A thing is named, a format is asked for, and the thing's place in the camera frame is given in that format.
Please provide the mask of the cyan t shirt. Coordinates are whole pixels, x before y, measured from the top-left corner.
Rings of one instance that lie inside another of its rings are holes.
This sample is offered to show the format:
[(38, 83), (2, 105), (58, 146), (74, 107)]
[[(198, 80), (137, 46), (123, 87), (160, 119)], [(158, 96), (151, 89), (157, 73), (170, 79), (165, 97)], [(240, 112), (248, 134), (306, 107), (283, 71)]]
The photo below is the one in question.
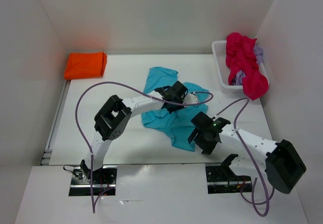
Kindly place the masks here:
[[(178, 80), (176, 70), (164, 67), (152, 67), (146, 79), (144, 93), (150, 93), (154, 89), (163, 86), (172, 86)], [(153, 110), (141, 115), (144, 127), (155, 129), (170, 138), (175, 148), (186, 151), (195, 151), (195, 144), (188, 143), (188, 137), (194, 130), (191, 120), (199, 113), (207, 113), (208, 106), (201, 104), (169, 113), (166, 109)]]

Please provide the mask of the orange t shirt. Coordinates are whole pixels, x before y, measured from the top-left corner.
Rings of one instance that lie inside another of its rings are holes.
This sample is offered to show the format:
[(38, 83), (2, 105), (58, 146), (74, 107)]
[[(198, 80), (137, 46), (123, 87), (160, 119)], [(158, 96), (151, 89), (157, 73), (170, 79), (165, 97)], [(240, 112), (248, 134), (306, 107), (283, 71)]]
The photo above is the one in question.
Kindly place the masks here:
[(65, 80), (100, 78), (104, 75), (107, 55), (96, 53), (70, 53), (64, 72)]

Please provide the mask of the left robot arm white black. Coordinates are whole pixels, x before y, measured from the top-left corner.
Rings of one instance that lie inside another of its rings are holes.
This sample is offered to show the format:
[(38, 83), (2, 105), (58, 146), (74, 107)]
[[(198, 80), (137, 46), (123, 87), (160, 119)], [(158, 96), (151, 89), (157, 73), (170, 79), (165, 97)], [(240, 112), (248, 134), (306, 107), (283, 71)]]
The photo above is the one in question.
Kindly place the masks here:
[(82, 177), (91, 184), (100, 179), (105, 155), (111, 143), (123, 134), (130, 119), (152, 110), (165, 109), (171, 114), (195, 102), (188, 89), (179, 81), (172, 86), (156, 88), (150, 93), (144, 93), (117, 82), (111, 82), (111, 84), (132, 89), (140, 95), (132, 98), (110, 96), (94, 116), (95, 134), (91, 142), (87, 140), (78, 121), (79, 105), (85, 94), (80, 96), (75, 109), (75, 120), (88, 147), (88, 153), (81, 160), (80, 168)]

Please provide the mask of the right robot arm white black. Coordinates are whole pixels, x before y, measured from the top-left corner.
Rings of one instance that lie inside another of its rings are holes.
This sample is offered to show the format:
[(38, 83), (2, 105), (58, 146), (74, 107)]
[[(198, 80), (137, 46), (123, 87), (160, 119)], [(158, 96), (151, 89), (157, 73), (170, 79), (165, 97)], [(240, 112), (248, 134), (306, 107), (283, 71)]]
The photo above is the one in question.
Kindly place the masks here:
[(234, 126), (224, 118), (210, 118), (199, 112), (191, 123), (195, 127), (188, 143), (195, 143), (204, 155), (214, 150), (229, 150), (232, 154), (254, 158), (265, 172), (274, 189), (289, 194), (306, 172), (306, 166), (290, 141), (265, 139)]

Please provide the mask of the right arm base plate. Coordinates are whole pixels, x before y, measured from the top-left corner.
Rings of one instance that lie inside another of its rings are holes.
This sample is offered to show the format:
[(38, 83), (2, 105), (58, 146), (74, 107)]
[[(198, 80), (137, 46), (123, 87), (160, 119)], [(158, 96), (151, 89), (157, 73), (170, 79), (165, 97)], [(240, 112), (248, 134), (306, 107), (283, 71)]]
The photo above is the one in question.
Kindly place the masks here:
[(208, 194), (251, 192), (250, 176), (238, 176), (227, 166), (209, 164), (205, 166)]

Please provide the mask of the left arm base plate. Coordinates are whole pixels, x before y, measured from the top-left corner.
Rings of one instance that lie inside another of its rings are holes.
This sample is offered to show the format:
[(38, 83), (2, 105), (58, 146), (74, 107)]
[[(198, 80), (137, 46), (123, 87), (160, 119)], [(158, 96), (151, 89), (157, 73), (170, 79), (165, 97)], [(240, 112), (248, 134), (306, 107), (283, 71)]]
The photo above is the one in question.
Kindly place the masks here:
[[(72, 174), (69, 196), (90, 196), (90, 180), (85, 175), (83, 175), (81, 168), (79, 166), (65, 165), (63, 166), (63, 169)], [(101, 172), (94, 178), (94, 196), (98, 196), (105, 190), (108, 190), (104, 193), (105, 196), (115, 195), (117, 181), (116, 165), (104, 165)]]

